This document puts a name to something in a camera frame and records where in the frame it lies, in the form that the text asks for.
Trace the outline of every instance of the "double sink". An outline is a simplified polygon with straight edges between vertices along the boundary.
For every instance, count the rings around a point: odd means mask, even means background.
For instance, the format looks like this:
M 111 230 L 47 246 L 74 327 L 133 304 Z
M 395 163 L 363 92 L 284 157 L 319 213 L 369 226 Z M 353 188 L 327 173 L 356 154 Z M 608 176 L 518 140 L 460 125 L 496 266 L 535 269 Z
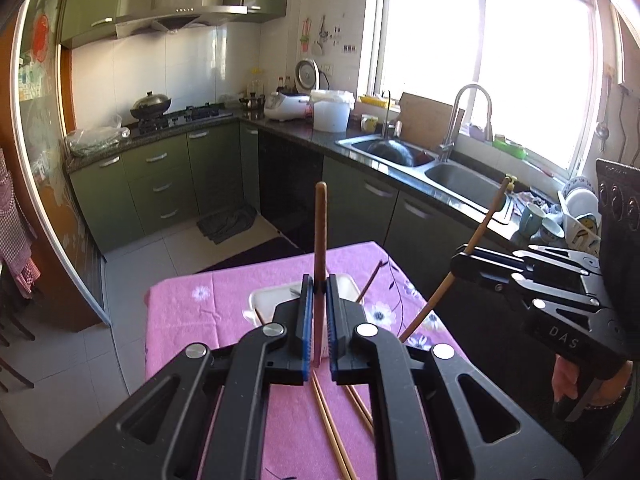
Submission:
M 398 164 L 369 153 L 368 149 L 380 139 L 381 137 L 376 135 L 363 136 L 338 140 L 337 144 L 414 176 L 422 182 L 430 184 L 430 186 L 444 193 L 444 195 L 458 199 L 463 204 L 482 214 L 486 214 L 489 211 L 495 193 L 500 188 L 500 183 L 452 160 L 440 162 L 435 153 L 404 142 L 404 140 L 396 139 L 411 154 L 411 161 L 407 160 L 407 164 Z M 500 207 L 492 218 L 501 224 L 507 225 L 510 222 L 512 212 L 513 203 L 511 198 L 503 195 Z

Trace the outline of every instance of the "gas stove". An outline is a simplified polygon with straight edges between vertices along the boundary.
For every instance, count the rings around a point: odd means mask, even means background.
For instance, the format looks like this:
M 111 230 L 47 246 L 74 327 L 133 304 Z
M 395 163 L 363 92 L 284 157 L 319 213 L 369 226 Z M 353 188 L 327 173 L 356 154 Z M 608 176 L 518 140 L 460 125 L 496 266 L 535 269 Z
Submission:
M 198 124 L 211 118 L 231 117 L 232 115 L 232 112 L 227 112 L 223 105 L 219 104 L 206 103 L 204 106 L 187 106 L 184 110 L 163 114 L 153 119 L 140 120 L 137 128 L 131 128 L 131 136 L 143 136 L 176 126 Z

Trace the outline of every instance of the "checkered cloth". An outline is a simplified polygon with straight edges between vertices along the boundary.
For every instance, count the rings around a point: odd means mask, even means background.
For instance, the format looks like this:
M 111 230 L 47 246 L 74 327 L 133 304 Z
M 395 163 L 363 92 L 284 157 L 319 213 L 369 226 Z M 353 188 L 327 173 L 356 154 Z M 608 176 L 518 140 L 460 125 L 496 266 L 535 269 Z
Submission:
M 36 233 L 15 199 L 11 173 L 0 149 L 0 258 L 25 298 L 31 297 L 31 285 L 40 276 L 31 260 L 31 242 L 35 239 Z

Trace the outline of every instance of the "pink tablecloth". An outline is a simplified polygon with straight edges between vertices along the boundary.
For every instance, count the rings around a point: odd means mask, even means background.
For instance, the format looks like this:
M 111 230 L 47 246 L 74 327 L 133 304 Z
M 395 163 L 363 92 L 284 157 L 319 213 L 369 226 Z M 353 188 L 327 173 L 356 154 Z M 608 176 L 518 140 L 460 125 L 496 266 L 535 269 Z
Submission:
M 330 273 L 350 274 L 362 289 L 381 259 L 389 260 L 388 254 L 368 242 L 328 251 L 326 265 Z M 305 272 L 313 274 L 312 254 L 172 278 L 153 286 L 146 298 L 146 378 L 192 342 L 203 342 L 210 348 L 236 343 L 253 328 L 242 315 L 251 292 L 295 282 Z M 395 334 L 423 305 L 423 298 L 393 261 L 380 269 L 364 301 L 367 319 Z M 407 342 L 424 349 L 445 342 L 464 355 L 434 313 Z M 345 391 L 331 382 L 327 362 L 318 377 L 356 473 L 363 480 L 375 478 L 372 436 Z M 366 386 L 358 386 L 358 390 L 368 404 Z M 262 466 L 263 480 L 340 478 L 310 384 L 272 387 Z

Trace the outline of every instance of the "black dishwasher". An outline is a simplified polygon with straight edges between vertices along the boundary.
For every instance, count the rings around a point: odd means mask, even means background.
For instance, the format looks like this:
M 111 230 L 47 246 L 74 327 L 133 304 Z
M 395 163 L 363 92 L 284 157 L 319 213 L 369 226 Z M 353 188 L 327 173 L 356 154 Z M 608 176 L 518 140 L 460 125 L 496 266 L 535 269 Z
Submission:
M 314 194 L 322 160 L 313 150 L 258 130 L 260 212 L 305 253 L 314 250 Z

